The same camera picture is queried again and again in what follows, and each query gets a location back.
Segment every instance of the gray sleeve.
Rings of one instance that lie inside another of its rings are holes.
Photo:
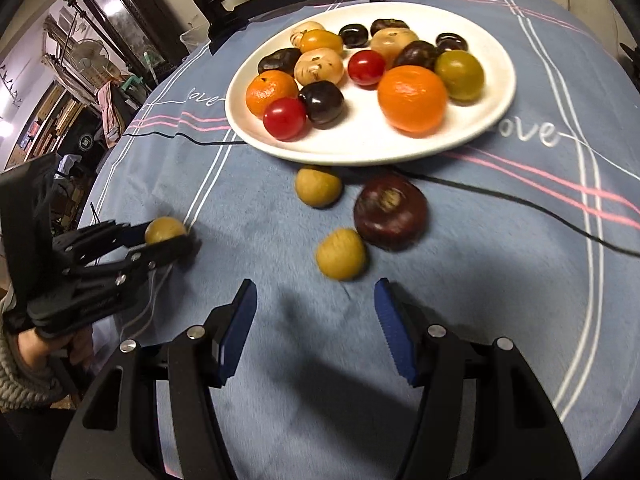
[[[20,357],[14,336],[2,326],[2,314],[15,307],[14,288],[0,300],[0,408],[36,408],[64,397],[62,386],[49,367],[31,370]]]

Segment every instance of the screw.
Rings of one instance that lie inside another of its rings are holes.
[[[442,325],[431,325],[427,332],[431,337],[444,337],[447,335],[447,329]]]
[[[129,352],[133,352],[136,349],[137,343],[133,341],[133,339],[127,339],[120,343],[120,351],[124,354],[128,354]]]
[[[504,350],[506,352],[508,352],[509,350],[513,350],[513,341],[508,337],[501,337],[495,343],[498,345],[498,348],[500,350]]]
[[[195,325],[187,330],[187,337],[189,339],[200,339],[205,335],[205,330],[203,326]]]

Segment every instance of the blue tablecloth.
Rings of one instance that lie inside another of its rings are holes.
[[[518,76],[516,99],[499,124],[408,169],[523,197],[640,250],[640,96],[579,20],[548,0],[389,1],[441,7],[478,23],[504,45]],[[237,139],[224,97],[240,64],[274,33],[349,3],[257,20],[213,58],[206,46],[198,49],[151,95],[90,200],[101,219],[184,219],[202,248],[194,266],[174,268],[154,304],[118,318],[112,342],[121,335],[144,344],[169,340],[251,278],[258,311],[238,373],[212,393],[239,477],[388,479],[421,392],[396,373],[376,319],[373,285],[386,276],[462,337],[510,336],[552,399],[586,475],[640,399],[638,260],[530,208],[418,184],[431,205],[428,236],[401,254],[372,249],[364,277],[330,282],[316,268],[314,247],[353,224],[366,170],[341,170],[344,197],[317,211],[293,192],[296,165],[246,145],[198,146],[175,136]],[[90,221],[86,212],[82,222]],[[164,276],[156,274],[155,290]],[[178,471],[169,429],[162,435]]]

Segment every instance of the white plate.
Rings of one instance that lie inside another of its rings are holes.
[[[225,102],[231,127],[254,148],[279,158],[309,164],[363,166],[411,160],[449,150],[483,133],[507,111],[516,91],[513,63],[491,34],[462,16],[420,4],[380,2],[329,10],[300,23],[315,20],[337,34],[348,23],[362,23],[369,28],[377,18],[404,20],[421,40],[431,43],[435,43],[441,32],[463,36],[469,51],[484,67],[486,86],[481,99],[468,106],[450,103],[442,126],[434,134],[412,139],[386,122],[376,91],[356,86],[345,75],[339,85],[347,106],[342,120],[329,129],[313,128],[301,140],[281,142],[271,137],[262,121],[247,109],[244,94],[257,75],[258,62],[275,50],[291,46],[289,31],[295,27],[291,25],[251,54],[231,80]],[[345,67],[349,57],[358,50],[345,50]]]

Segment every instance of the mandarin orange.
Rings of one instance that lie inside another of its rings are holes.
[[[442,79],[421,66],[392,68],[378,84],[378,103],[386,120],[409,137],[433,133],[442,123],[447,101]]]
[[[267,106],[283,97],[298,97],[296,80],[286,72],[267,70],[249,83],[244,98],[249,111],[261,118]]]

